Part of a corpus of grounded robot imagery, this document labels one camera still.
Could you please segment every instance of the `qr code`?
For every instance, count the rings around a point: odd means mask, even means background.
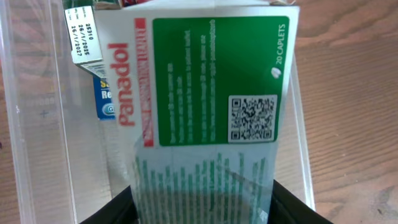
[[[277,95],[229,96],[228,142],[273,141]]]

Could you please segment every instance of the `transparent acrylic box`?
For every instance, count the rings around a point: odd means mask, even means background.
[[[0,22],[21,223],[80,223],[127,187],[116,122],[72,63],[61,0],[0,1]],[[275,179],[315,209],[295,64]]]

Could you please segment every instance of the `cardboard packaging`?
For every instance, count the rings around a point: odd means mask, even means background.
[[[96,11],[141,223],[267,223],[299,8]]]

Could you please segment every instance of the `wooden table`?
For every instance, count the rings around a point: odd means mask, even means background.
[[[398,223],[398,1],[299,3],[317,212],[334,223]],[[0,85],[0,223],[19,223],[5,110]]]

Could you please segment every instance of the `barcode sticker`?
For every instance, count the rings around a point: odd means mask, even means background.
[[[93,62],[81,66],[100,78],[106,78],[105,64],[103,62]]]

